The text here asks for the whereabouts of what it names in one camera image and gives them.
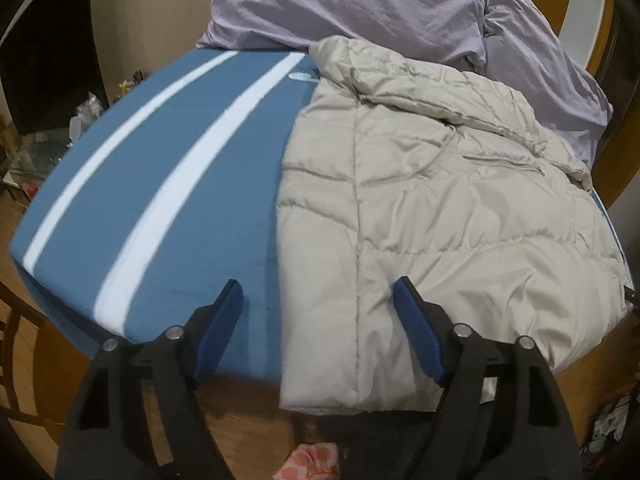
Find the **beige puffer jacket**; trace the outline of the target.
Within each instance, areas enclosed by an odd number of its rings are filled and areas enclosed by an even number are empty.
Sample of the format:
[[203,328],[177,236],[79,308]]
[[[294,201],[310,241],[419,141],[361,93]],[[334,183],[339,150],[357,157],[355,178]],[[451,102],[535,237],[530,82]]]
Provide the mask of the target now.
[[630,312],[590,171],[520,92],[333,36],[282,159],[280,404],[314,415],[431,411],[392,301],[410,278],[488,339],[531,336],[554,370]]

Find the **pink patterned cloth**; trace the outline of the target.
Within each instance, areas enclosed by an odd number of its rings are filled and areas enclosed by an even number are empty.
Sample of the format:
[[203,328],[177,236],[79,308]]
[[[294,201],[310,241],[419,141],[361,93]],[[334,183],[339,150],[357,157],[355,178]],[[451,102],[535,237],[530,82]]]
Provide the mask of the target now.
[[335,443],[299,445],[272,475],[273,480],[336,480],[340,478],[340,454]]

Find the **blue white striped bedsheet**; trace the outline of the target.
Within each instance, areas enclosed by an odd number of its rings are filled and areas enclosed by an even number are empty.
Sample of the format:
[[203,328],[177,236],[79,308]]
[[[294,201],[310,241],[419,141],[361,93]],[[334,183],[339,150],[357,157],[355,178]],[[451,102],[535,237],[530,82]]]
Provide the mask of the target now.
[[184,321],[234,278],[247,311],[229,350],[282,379],[277,200],[296,118],[319,81],[310,53],[192,54],[163,88],[122,101],[55,168],[25,214],[20,268],[131,340]]

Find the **cluttered glass side table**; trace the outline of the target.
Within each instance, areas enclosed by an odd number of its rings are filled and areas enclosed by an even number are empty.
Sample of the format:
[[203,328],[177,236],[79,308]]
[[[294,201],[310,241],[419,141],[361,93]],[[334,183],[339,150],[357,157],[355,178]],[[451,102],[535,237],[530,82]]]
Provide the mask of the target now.
[[1,192],[8,192],[12,200],[27,207],[66,152],[104,112],[100,99],[89,93],[66,128],[23,136],[17,149],[1,164]]

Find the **small lavender pillow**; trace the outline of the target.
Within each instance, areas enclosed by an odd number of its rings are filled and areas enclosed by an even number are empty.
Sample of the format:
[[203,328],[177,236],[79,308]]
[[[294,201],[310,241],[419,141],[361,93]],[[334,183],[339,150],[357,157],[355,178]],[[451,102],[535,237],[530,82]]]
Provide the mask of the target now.
[[613,107],[597,81],[566,53],[532,0],[487,0],[485,75],[521,92],[537,122],[592,166]]

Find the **large lavender pillow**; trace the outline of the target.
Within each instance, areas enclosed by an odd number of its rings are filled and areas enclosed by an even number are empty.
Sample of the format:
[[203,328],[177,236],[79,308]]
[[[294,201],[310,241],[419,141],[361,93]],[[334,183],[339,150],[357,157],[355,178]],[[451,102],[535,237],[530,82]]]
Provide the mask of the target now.
[[305,50],[340,35],[407,58],[478,72],[486,0],[210,0],[198,46]]

